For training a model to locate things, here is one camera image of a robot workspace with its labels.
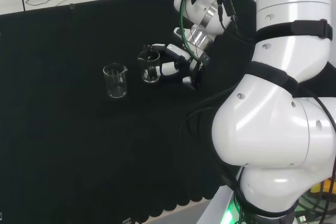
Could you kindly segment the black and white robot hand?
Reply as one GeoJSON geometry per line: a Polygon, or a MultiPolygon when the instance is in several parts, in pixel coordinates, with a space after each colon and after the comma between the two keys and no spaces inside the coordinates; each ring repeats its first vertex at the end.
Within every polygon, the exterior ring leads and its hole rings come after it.
{"type": "Polygon", "coordinates": [[[197,90],[209,57],[203,52],[199,58],[194,59],[187,51],[174,44],[152,44],[143,47],[138,63],[144,82],[180,79],[184,85],[197,90]]]}

